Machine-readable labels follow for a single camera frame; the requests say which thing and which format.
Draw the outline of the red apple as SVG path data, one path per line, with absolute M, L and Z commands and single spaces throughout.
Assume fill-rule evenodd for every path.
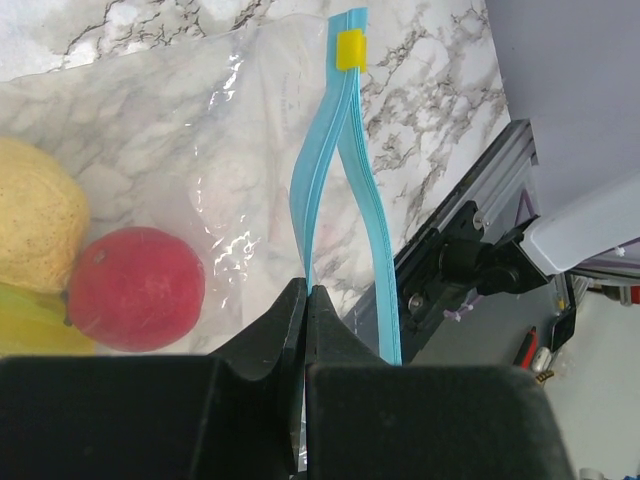
M 67 317 L 103 346 L 153 351 L 193 330 L 205 286 L 204 266 L 183 240 L 155 228 L 123 228 L 80 255 L 67 290 Z

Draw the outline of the yellow star fruit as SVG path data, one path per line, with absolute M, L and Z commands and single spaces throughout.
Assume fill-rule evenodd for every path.
M 59 295 L 1 285 L 1 356 L 89 356 L 95 343 L 65 323 Z

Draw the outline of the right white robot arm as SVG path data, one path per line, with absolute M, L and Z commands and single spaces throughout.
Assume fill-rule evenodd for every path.
M 579 197 L 524 229 L 520 248 L 545 275 L 639 238 L 639 172 Z

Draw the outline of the clear zip top bag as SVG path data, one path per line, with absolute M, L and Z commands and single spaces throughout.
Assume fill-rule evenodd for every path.
M 204 266 L 201 315 L 183 338 L 125 352 L 88 337 L 96 353 L 79 357 L 211 354 L 300 278 L 299 450 L 314 287 L 378 358 L 399 362 L 393 255 L 360 110 L 366 28 L 363 8 L 293 16 L 2 86 L 1 139 L 54 157 L 87 197 L 90 225 L 71 276 L 87 246 L 130 227 L 183 240 Z M 49 295 L 74 327 L 69 282 Z

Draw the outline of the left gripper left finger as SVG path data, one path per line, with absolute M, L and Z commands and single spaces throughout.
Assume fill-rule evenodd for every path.
M 306 285 L 208 355 L 1 363 L 5 479 L 287 479 L 298 469 Z

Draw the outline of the yellow pear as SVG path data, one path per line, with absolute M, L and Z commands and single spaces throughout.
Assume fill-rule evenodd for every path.
M 1 281 L 58 294 L 66 289 L 90 225 L 80 185 L 48 153 L 1 139 Z

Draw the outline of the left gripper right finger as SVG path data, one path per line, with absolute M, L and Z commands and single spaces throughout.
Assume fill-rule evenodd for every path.
M 310 479 L 571 479 L 542 386 L 519 367 L 391 366 L 307 304 Z

